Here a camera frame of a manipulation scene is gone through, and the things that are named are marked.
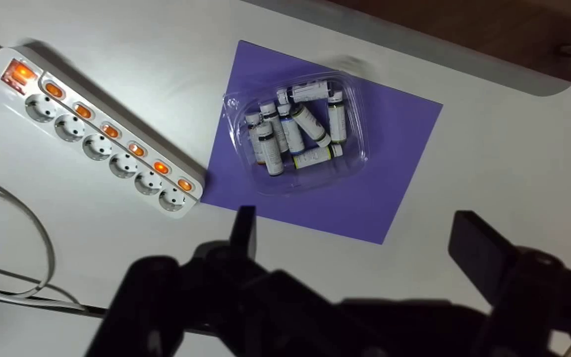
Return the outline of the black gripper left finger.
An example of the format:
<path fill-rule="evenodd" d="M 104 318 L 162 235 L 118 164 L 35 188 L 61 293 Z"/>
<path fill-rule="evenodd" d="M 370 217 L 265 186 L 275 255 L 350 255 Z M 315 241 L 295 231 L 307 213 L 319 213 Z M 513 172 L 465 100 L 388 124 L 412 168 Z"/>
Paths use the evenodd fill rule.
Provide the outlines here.
<path fill-rule="evenodd" d="M 255 257 L 255 207 L 239 205 L 229 231 L 229 247 L 233 255 Z"/>

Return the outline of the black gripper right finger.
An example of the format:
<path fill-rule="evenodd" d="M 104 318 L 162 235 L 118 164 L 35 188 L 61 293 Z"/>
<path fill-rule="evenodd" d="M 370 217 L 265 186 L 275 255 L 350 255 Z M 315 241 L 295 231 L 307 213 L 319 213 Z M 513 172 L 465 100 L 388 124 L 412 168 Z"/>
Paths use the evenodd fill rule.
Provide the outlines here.
<path fill-rule="evenodd" d="M 517 247 L 473 209 L 457 209 L 451 219 L 447 255 L 493 305 L 509 265 L 517 259 Z"/>

